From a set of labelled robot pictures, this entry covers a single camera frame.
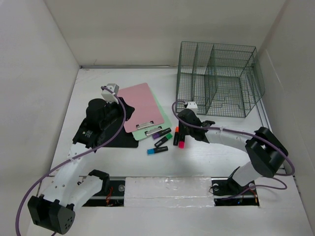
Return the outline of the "orange highlighter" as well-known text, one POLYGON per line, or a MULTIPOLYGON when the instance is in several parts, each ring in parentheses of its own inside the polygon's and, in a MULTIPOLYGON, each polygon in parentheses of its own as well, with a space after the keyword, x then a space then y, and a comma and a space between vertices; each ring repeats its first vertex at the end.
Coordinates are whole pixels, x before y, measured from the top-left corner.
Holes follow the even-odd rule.
POLYGON ((175 128, 174 139, 173 139, 173 145, 174 145, 174 146, 177 146, 177 145, 178 145, 178 143, 179 143, 179 137, 180 137, 180 135, 179 135, 179 127, 177 126, 177 127, 175 128))

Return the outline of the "purple highlighter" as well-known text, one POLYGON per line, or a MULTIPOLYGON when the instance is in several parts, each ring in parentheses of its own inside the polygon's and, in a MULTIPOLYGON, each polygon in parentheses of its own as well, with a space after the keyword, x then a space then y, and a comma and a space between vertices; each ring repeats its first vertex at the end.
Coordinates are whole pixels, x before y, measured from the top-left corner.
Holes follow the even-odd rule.
POLYGON ((168 134, 168 133, 170 133, 170 132, 171 132, 171 128, 167 128, 167 129, 158 131, 157 133, 155 133, 155 134, 152 136, 152 138, 155 140, 155 139, 157 139, 157 138, 159 138, 159 137, 161 137, 161 136, 164 136, 164 135, 166 135, 166 134, 168 134))

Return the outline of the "green highlighter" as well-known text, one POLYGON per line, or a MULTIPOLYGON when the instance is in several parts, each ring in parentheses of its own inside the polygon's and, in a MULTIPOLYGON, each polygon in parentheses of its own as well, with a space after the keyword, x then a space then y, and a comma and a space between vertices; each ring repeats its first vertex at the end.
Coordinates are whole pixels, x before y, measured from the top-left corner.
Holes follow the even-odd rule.
POLYGON ((163 138, 161 138, 158 142, 155 143, 155 147, 156 148, 160 147, 161 145, 166 143, 168 140, 170 140, 172 137, 173 137, 172 134, 168 133, 163 138))

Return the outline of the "green clipboard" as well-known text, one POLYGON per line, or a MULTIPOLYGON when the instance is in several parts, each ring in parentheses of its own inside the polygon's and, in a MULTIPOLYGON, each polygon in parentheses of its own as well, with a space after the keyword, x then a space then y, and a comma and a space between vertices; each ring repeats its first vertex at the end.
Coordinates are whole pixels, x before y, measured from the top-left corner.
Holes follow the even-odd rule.
POLYGON ((137 140, 137 141, 146 139, 149 136, 153 136, 162 130, 165 130, 167 128, 172 127, 172 124, 171 124, 167 114, 165 113, 163 107, 160 105, 156 95, 153 93, 152 90, 151 90, 151 92, 152 92, 152 95, 155 99, 155 103, 159 109, 159 114, 163 117, 163 122, 159 123, 159 120, 157 120, 157 121, 150 120, 150 123, 152 123, 152 124, 150 124, 150 126, 143 127, 139 131, 134 131, 132 134, 133 134, 133 137, 135 138, 135 140, 137 140))

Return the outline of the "pink clipboard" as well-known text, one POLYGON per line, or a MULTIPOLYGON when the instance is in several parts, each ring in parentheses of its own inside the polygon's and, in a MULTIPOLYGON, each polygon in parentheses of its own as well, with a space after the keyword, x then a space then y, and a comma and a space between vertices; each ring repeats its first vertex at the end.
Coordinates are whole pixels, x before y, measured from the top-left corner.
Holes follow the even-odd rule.
POLYGON ((118 97, 122 97, 128 105, 135 108, 131 118, 124 124, 127 133, 150 126, 150 120, 163 122, 163 117, 159 114, 159 109, 147 83, 123 88, 119 90, 118 97))

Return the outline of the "blue highlighter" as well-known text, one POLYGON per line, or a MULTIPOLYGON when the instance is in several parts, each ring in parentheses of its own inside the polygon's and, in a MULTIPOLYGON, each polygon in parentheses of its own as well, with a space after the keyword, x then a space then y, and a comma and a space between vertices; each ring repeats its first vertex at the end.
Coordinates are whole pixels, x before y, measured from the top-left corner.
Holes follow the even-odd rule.
POLYGON ((156 148, 148 149, 148 150, 147 150, 147 154, 148 154, 148 155, 153 155, 153 154, 157 154, 157 153, 161 153, 161 152, 166 152, 166 151, 168 151, 168 147, 167 147, 167 146, 156 147, 156 148))

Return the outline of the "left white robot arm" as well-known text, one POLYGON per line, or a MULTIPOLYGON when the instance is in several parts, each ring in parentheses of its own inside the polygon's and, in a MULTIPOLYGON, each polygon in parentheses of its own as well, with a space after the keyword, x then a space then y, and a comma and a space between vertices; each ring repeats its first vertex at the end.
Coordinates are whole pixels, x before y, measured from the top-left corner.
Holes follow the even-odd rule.
POLYGON ((116 102, 93 99, 88 103, 86 117, 72 139, 67 163, 57 169, 52 183, 38 197, 32 196, 28 209, 33 223, 60 235, 71 228, 76 212, 93 195, 109 191, 109 174, 96 169, 79 183, 79 176, 94 153, 112 141, 126 138, 123 127, 135 108, 123 98, 116 102))

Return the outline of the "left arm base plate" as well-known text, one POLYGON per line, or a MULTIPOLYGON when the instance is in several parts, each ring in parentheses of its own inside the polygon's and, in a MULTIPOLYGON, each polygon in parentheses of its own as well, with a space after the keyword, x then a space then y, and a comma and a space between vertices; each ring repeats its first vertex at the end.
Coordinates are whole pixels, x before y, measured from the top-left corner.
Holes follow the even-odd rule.
POLYGON ((84 207, 123 207, 125 199, 125 179, 112 179, 107 190, 94 194, 84 207))

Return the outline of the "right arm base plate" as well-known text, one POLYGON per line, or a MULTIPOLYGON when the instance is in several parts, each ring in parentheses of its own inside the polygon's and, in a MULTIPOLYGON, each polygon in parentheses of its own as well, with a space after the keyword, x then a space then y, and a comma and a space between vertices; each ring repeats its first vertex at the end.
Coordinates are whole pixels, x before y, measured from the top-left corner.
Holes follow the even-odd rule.
POLYGON ((257 190, 254 187, 255 182, 235 189, 228 186, 226 178, 215 178, 212 180, 212 185, 209 192, 214 196, 214 206, 229 207, 229 206, 259 206, 257 190))

